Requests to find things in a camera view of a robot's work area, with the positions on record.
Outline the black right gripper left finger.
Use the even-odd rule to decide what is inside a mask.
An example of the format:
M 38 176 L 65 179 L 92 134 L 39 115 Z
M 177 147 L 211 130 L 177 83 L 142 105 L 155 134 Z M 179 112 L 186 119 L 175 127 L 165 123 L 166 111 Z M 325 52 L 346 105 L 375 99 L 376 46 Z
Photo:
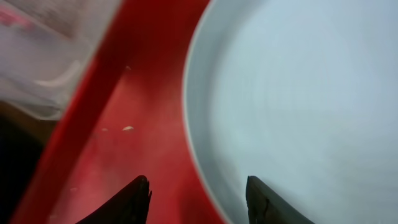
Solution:
M 76 224 L 146 224 L 152 197 L 150 183 L 137 176 L 100 208 Z

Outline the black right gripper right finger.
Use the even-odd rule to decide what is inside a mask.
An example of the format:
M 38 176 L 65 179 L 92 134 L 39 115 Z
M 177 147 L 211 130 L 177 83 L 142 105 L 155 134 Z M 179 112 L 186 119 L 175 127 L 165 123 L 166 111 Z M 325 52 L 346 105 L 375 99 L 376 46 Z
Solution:
M 256 176 L 248 176 L 246 204 L 250 224 L 314 224 Z

